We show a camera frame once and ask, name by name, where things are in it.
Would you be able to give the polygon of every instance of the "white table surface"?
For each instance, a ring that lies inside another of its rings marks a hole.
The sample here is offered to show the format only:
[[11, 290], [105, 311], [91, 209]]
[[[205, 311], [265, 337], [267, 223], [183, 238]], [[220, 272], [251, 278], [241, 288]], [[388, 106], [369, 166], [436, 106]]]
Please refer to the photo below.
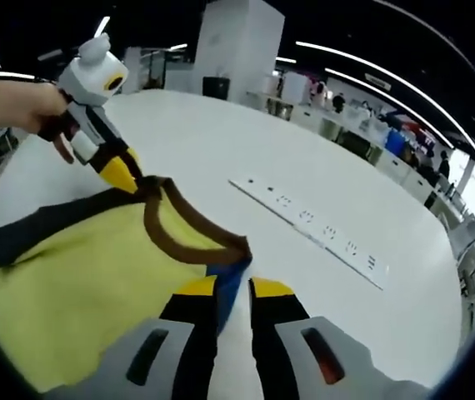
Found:
[[[365, 344], [391, 378], [431, 387], [451, 367], [462, 313], [448, 237], [388, 177], [335, 143], [229, 102], [152, 90], [113, 97], [106, 109], [146, 174], [173, 177], [206, 217], [247, 235], [254, 256], [249, 273], [286, 283], [311, 316], [327, 317]], [[387, 262], [387, 289], [378, 290], [228, 183], [249, 175], [324, 212]], [[0, 226], [106, 187], [90, 167], [68, 165], [49, 143], [30, 137], [0, 177]], [[249, 318], [242, 285], [220, 337], [210, 398], [262, 398]]]

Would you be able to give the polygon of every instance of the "white column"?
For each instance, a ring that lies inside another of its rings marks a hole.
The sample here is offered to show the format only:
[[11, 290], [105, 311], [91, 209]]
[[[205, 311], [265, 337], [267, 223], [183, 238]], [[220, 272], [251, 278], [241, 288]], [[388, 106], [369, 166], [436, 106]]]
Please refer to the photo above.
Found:
[[122, 93], [130, 94], [138, 91], [139, 72], [141, 69], [141, 48], [129, 47], [124, 55], [124, 65], [128, 68], [128, 77], [122, 85]]
[[471, 173], [473, 172], [474, 165], [475, 165], [474, 158], [469, 158], [469, 161], [467, 161], [467, 165], [465, 166], [465, 169], [463, 170], [462, 179], [460, 179], [460, 182], [458, 182], [456, 186], [456, 190], [460, 194], [463, 193], [463, 189], [465, 189], [465, 187], [468, 184], [469, 179], [471, 178]]
[[273, 72], [284, 16], [262, 0], [220, 0], [208, 4], [193, 68], [192, 90], [203, 77], [229, 78], [228, 100], [243, 103]]

